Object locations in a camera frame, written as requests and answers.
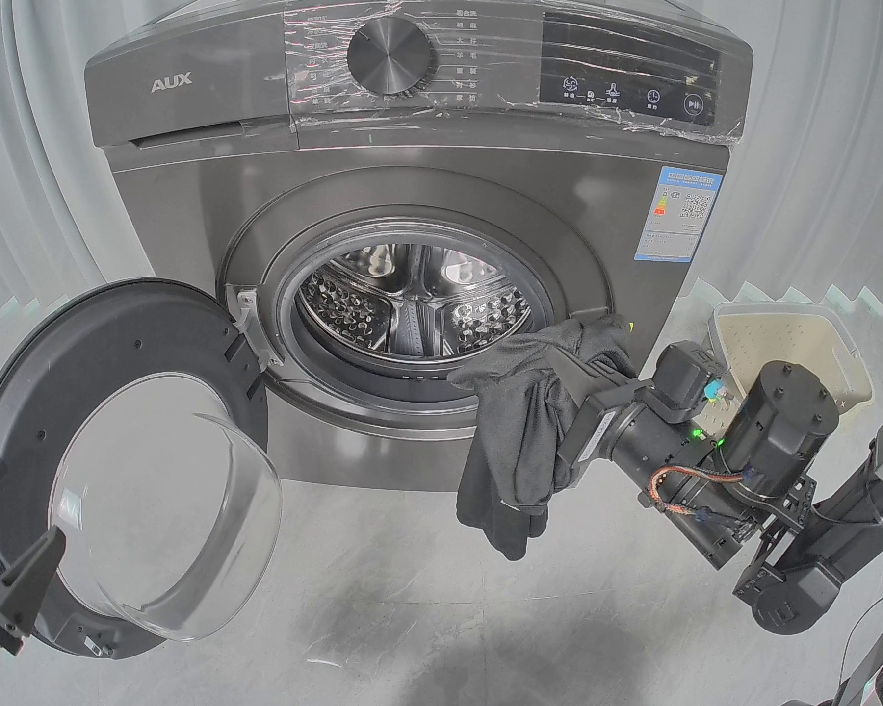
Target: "floor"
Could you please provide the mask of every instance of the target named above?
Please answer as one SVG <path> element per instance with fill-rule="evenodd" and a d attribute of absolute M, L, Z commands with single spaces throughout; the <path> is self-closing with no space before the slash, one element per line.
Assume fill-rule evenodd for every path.
<path fill-rule="evenodd" d="M 712 297 L 681 299 L 665 339 L 702 336 Z M 812 469 L 826 496 L 883 420 L 883 308 L 838 305 L 877 402 Z M 36 641 L 0 653 L 0 706 L 779 706 L 830 698 L 850 627 L 883 594 L 883 555 L 811 630 L 773 636 L 731 594 L 754 547 L 712 571 L 597 463 L 551 504 L 545 535 L 509 563 L 455 520 L 454 494 L 284 483 L 272 566 L 242 613 L 192 644 L 120 662 Z M 860 625 L 848 668 L 883 629 Z"/>

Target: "front-load washing machine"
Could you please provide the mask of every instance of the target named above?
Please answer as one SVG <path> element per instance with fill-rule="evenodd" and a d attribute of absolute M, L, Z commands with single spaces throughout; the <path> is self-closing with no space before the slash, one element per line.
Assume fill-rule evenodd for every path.
<path fill-rule="evenodd" d="M 34 634 L 123 658 L 218 629 L 278 477 L 457 488 L 475 400 L 446 377 L 511 334 L 615 311 L 639 366 L 751 70 L 669 0 L 197 0 L 92 58 L 158 277 L 0 374 L 0 583 L 68 538 Z"/>
<path fill-rule="evenodd" d="M 85 86 L 156 274 L 267 362 L 283 477 L 454 489 L 460 363 L 605 311 L 647 358 L 751 68 L 668 0 L 198 0 Z"/>

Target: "laundry basket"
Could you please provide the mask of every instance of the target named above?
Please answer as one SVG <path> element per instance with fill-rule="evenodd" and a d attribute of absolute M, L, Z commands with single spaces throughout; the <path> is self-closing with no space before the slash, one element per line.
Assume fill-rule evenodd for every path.
<path fill-rule="evenodd" d="M 754 301 L 720 304 L 710 317 L 714 355 L 730 369 L 724 378 L 734 400 L 711 403 L 696 418 L 713 436 L 722 434 L 763 365 L 769 360 L 800 363 L 828 388 L 841 424 L 873 402 L 873 383 L 841 318 L 812 303 Z"/>

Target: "open door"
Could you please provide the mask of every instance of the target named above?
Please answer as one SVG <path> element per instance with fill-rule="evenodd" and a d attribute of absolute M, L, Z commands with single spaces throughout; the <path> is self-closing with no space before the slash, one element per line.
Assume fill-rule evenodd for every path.
<path fill-rule="evenodd" d="M 34 635 L 124 658 L 221 628 L 268 565 L 282 490 L 259 361 L 205 293 L 162 279 L 56 312 L 0 373 L 0 573 L 66 535 Z"/>

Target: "start/pause button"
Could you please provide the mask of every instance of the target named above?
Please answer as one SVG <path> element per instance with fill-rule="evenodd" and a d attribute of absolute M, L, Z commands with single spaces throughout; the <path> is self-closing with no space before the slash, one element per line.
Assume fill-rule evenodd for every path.
<path fill-rule="evenodd" d="M 703 98 L 698 94 L 687 94 L 683 98 L 683 109 L 687 115 L 699 115 L 703 112 Z"/>

